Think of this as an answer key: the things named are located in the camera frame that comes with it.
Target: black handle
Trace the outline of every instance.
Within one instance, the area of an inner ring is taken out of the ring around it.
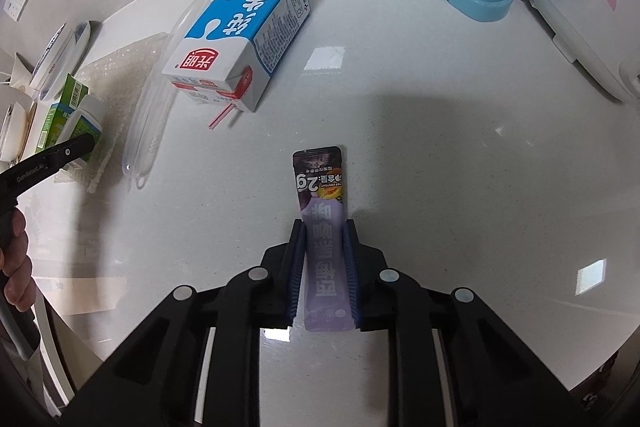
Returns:
[[[0,216],[0,248],[6,255],[7,247],[14,237],[12,220],[14,209]],[[4,271],[0,271],[0,321],[9,334],[21,359],[29,360],[40,345],[40,332],[33,322],[35,318],[31,310],[20,313],[15,306],[7,302],[4,296],[4,287],[9,277]]]

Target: red logo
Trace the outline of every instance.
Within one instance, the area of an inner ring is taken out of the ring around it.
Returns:
[[[218,52],[216,50],[200,48],[189,52],[180,67],[185,70],[207,71],[217,56]]]
[[[240,79],[240,82],[238,82],[238,85],[236,86],[234,92],[216,91],[216,93],[224,96],[225,98],[230,98],[231,100],[240,100],[246,93],[246,90],[249,89],[249,86],[251,86],[251,81],[253,79],[254,70],[251,69],[251,66],[247,66],[246,68],[244,68],[242,78]]]

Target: green box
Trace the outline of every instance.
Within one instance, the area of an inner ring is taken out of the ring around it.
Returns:
[[[66,76],[65,87],[62,88],[60,100],[53,104],[47,113],[47,118],[42,126],[36,146],[36,153],[56,144],[66,120],[78,108],[78,105],[88,93],[88,87],[78,82],[70,74]]]

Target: purple packet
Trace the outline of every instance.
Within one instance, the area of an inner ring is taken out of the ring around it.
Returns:
[[[342,152],[338,147],[298,151],[293,170],[306,225],[305,329],[353,330],[342,256]]]

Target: barcode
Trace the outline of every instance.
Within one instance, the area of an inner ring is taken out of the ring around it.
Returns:
[[[69,105],[71,109],[77,109],[78,104],[80,103],[80,93],[82,92],[82,84],[76,80],[76,84],[74,85],[74,92],[71,95],[71,102]]]
[[[47,141],[47,131],[42,131],[40,133],[40,139],[38,140],[38,149],[44,148],[44,142]]]

